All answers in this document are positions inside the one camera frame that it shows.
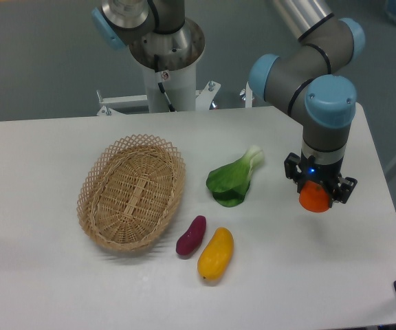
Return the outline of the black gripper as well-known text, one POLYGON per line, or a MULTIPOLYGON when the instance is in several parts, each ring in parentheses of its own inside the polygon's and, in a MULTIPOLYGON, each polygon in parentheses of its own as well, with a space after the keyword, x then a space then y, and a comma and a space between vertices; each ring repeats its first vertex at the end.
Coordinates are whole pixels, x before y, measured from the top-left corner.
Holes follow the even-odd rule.
POLYGON ((342 177, 341 167, 343 158, 327 165, 315 163, 315 157, 300 157, 290 153, 284 161, 286 178, 297 184, 300 193, 307 182, 314 182, 324 188, 329 196, 329 207, 334 203, 345 204, 351 196, 358 181, 352 177, 342 177))

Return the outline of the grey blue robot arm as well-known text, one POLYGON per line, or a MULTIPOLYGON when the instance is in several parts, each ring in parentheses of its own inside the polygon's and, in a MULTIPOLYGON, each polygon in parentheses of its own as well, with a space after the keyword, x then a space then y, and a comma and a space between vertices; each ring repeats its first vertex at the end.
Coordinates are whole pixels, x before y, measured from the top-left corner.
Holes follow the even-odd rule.
MULTIPOLYGON (((256 96, 302 125, 301 152, 287 156, 285 175, 304 209, 324 212, 346 203, 357 183, 341 175, 357 91, 337 71, 361 53, 365 35, 354 20, 336 18, 324 1, 274 6, 300 49, 290 58, 263 55, 247 82, 256 96)), ((112 48, 128 47, 139 63, 151 112, 197 109, 195 65, 205 39, 186 18, 183 1, 103 1, 91 17, 112 48)))

